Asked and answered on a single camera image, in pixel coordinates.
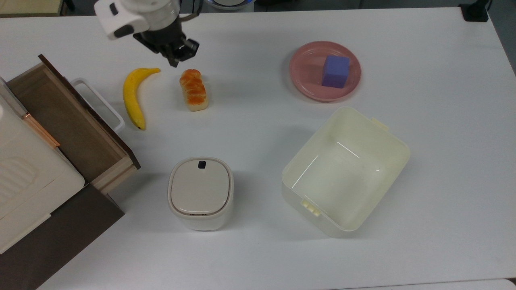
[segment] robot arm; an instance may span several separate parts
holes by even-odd
[[[196,13],[179,17],[179,0],[99,0],[95,13],[109,39],[132,34],[154,53],[161,53],[171,66],[195,56],[199,43],[186,39],[181,23]]]

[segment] canister lid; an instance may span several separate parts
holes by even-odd
[[[186,215],[210,215],[227,203],[230,177],[221,163],[193,159],[177,167],[170,187],[174,208]]]

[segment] purple sponge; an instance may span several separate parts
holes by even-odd
[[[322,70],[322,85],[325,87],[344,88],[349,75],[349,58],[329,55]]]

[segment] banana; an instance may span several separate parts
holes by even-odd
[[[140,130],[145,130],[145,118],[143,117],[137,100],[138,87],[148,76],[160,71],[159,68],[139,68],[132,71],[127,78],[125,78],[123,89],[125,109],[133,124]]]

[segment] pink plate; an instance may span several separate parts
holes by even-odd
[[[348,80],[342,89],[321,85],[328,55],[349,57]],[[303,45],[294,53],[290,61],[290,74],[292,82],[304,95],[331,102],[344,98],[357,87],[362,70],[357,57],[349,49],[330,41],[316,41]]]

